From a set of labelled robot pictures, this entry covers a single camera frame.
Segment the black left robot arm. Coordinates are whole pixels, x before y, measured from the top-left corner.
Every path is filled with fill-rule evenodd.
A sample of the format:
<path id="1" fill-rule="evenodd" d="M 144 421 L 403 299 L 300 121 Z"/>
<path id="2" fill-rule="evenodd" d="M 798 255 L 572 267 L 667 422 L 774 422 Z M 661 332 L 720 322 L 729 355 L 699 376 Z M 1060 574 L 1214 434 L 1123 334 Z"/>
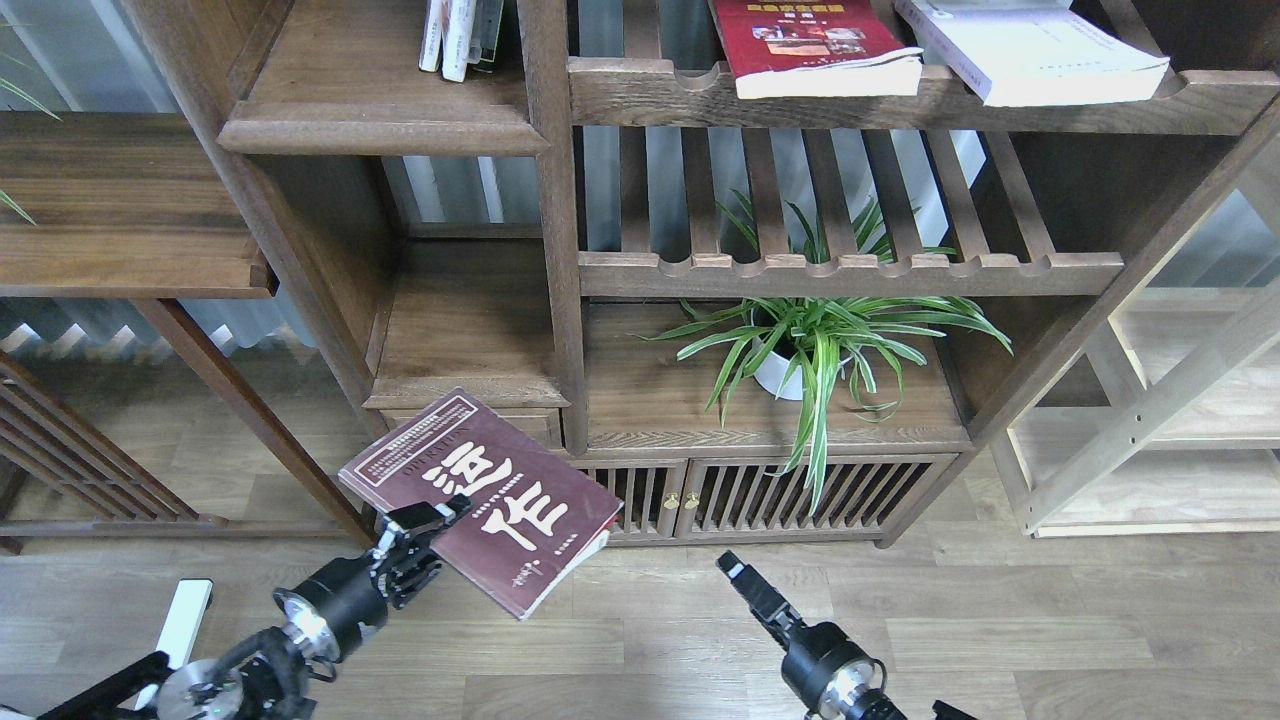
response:
<path id="1" fill-rule="evenodd" d="M 308 680 L 334 682 L 344 662 L 442 569 L 434 538 L 471 507 L 457 495 L 387 514 L 379 542 L 356 559 L 333 559 L 273 598 L 284 614 L 218 659 L 179 669 L 152 652 L 49 710 L 45 719 L 310 719 Z"/>

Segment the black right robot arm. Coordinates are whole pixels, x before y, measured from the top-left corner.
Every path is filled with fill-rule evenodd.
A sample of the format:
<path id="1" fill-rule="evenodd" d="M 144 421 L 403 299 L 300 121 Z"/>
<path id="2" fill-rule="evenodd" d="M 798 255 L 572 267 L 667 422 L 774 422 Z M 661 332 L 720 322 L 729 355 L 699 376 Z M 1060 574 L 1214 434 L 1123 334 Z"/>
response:
<path id="1" fill-rule="evenodd" d="M 804 702 L 809 717 L 904 719 L 905 715 L 872 683 L 884 664 L 869 656 L 833 623 L 808 625 L 795 607 L 751 565 L 731 551 L 717 566 L 746 601 L 751 615 L 783 648 L 781 674 Z"/>

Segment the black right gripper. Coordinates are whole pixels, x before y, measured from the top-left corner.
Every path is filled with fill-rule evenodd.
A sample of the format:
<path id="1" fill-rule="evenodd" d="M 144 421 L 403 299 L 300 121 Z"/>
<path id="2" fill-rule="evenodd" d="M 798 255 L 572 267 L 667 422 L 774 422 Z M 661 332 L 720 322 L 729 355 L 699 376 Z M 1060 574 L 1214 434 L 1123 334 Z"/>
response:
<path id="1" fill-rule="evenodd" d="M 884 664 L 869 656 L 833 623 L 809 626 L 754 566 L 724 551 L 716 561 L 746 601 L 751 615 L 785 650 L 782 678 L 809 717 L 887 719 L 890 698 L 870 684 Z"/>

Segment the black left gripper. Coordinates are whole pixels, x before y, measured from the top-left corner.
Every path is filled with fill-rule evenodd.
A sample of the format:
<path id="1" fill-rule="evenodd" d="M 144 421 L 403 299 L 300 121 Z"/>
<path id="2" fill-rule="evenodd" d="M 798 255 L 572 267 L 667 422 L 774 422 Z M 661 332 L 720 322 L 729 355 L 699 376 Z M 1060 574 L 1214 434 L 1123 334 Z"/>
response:
<path id="1" fill-rule="evenodd" d="M 356 559 L 334 559 L 293 589 L 273 598 L 284 633 L 307 660 L 346 661 L 442 570 L 433 538 L 472 507 L 466 495 L 444 503 L 417 502 L 389 511 L 378 544 Z"/>

